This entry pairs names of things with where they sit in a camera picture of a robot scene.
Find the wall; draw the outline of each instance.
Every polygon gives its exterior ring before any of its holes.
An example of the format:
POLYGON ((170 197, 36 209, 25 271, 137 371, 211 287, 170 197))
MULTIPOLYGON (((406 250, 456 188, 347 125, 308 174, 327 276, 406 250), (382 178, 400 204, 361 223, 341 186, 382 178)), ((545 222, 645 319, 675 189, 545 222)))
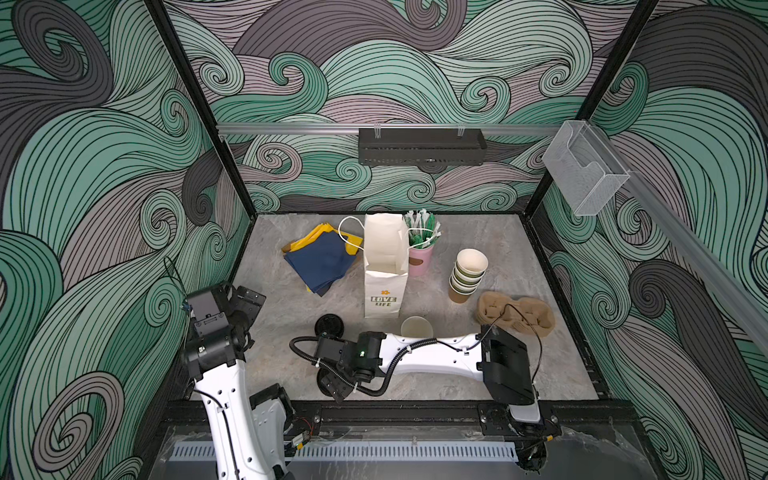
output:
POLYGON ((135 478, 248 219, 141 0, 0 4, 0 470, 135 478))
MULTIPOLYGON (((767 309, 768 4, 652 19, 594 121, 631 170, 767 309)), ((768 475, 768 359, 623 190, 573 217, 556 187, 535 227, 614 396, 671 478, 768 475)))
MULTIPOLYGON (((635 3, 166 6, 219 122, 560 124, 575 116, 635 3)), ((490 137, 491 163, 420 170, 360 166, 354 136, 228 140, 240 149, 243 179, 262 211, 519 212, 544 173, 548 144, 490 137)))

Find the bag handle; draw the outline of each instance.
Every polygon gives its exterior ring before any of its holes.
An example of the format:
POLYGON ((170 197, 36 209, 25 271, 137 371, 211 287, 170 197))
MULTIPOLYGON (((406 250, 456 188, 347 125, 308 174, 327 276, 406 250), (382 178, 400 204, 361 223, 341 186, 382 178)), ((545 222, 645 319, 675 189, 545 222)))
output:
POLYGON ((429 228, 418 228, 418 227, 413 227, 413 228, 409 228, 409 229, 408 229, 408 231, 411 231, 411 230, 425 230, 425 231, 427 231, 427 232, 432 232, 432 237, 430 237, 430 238, 428 238, 428 239, 424 240, 424 241, 423 241, 423 242, 421 242, 421 243, 417 243, 416 245, 410 245, 410 246, 408 247, 409 249, 411 249, 411 248, 415 248, 415 247, 418 247, 419 245, 423 245, 423 244, 425 244, 425 243, 429 243, 429 242, 431 242, 431 241, 432 241, 432 239, 433 239, 433 238, 435 238, 435 231, 434 231, 434 230, 430 230, 429 228))
POLYGON ((354 243, 352 243, 349 240, 347 240, 346 238, 344 238, 344 236, 341 234, 341 224, 344 223, 344 220, 348 220, 349 218, 354 218, 355 220, 357 220, 357 223, 360 224, 360 226, 362 227, 363 230, 366 229, 366 226, 362 224, 362 222, 360 221, 360 219, 358 217, 355 217, 353 215, 349 215, 348 217, 344 217, 343 219, 341 219, 341 221, 339 222, 339 229, 338 229, 339 238, 344 240, 344 243, 348 243, 349 245, 352 245, 355 248, 359 248, 360 250, 362 250, 364 252, 365 250, 362 247, 358 247, 354 243))

